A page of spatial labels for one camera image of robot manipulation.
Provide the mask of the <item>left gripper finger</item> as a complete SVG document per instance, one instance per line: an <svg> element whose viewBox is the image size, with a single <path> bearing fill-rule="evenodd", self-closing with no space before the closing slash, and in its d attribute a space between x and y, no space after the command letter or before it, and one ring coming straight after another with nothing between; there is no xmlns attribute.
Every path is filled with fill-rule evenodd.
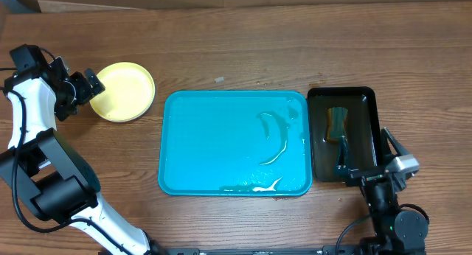
<svg viewBox="0 0 472 255"><path fill-rule="evenodd" d="M105 86L101 83L100 79L92 69L86 69L84 71L84 75L86 76L86 80L88 82L90 99L93 99L95 96L104 92Z"/></svg>
<svg viewBox="0 0 472 255"><path fill-rule="evenodd" d="M62 75L69 75L70 68L61 56L55 58L55 67L60 70Z"/></svg>

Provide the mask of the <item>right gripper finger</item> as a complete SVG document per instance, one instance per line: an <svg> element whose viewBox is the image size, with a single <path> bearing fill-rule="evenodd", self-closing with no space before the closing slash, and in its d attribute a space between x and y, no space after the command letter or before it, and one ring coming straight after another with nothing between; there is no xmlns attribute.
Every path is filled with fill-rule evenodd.
<svg viewBox="0 0 472 255"><path fill-rule="evenodd" d="M409 154L409 151L398 142L390 131L384 127L381 129L381 155L382 162L389 163L395 157L405 156Z"/></svg>
<svg viewBox="0 0 472 255"><path fill-rule="evenodd" d="M339 138L338 148L339 153L336 160L335 174L348 175L350 171L350 152L346 136L341 136Z"/></svg>

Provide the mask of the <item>yellow plate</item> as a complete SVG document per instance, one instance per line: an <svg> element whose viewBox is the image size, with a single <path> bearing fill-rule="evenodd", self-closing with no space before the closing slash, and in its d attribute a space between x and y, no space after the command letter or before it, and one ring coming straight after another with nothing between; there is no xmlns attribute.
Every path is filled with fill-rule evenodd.
<svg viewBox="0 0 472 255"><path fill-rule="evenodd" d="M111 122L129 122L142 116L152 105L156 85L148 70L136 63L120 62L97 74L105 90L90 105L100 117Z"/></svg>

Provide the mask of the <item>green yellow sponge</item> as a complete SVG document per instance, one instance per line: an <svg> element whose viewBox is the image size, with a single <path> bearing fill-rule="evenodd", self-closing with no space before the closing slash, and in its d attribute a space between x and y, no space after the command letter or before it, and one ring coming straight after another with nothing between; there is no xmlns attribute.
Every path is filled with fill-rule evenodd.
<svg viewBox="0 0 472 255"><path fill-rule="evenodd" d="M327 127L325 140L338 142L341 137L347 136L348 109L344 107L332 107L327 109Z"/></svg>

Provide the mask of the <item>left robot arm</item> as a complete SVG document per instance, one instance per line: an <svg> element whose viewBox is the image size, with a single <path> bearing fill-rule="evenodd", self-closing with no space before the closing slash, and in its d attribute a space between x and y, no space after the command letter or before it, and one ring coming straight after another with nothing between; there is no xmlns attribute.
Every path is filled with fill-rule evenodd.
<svg viewBox="0 0 472 255"><path fill-rule="evenodd" d="M48 54L36 45L12 49L13 74L1 87L13 107L1 178L11 189L19 220L42 234L74 227L110 254L165 254L106 202L91 166L57 131L57 121L76 114L104 85L91 69L70 74L63 58L48 61Z"/></svg>

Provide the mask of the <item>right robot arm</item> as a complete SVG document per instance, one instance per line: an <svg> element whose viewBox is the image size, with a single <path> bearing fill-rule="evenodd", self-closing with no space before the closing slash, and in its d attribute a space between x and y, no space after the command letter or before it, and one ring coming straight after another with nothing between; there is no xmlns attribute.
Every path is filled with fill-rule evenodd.
<svg viewBox="0 0 472 255"><path fill-rule="evenodd" d="M360 171L353 165L353 155L347 138L339 141L339 155L335 174L346 186L357 186L368 205L369 214L349 224L336 241L334 254L424 254L425 238L430 219L417 205L398 203L397 193L420 170L418 160L389 132L380 131L382 166ZM371 219L375 235L365 237L358 245L341 244L344 236L355 226Z"/></svg>

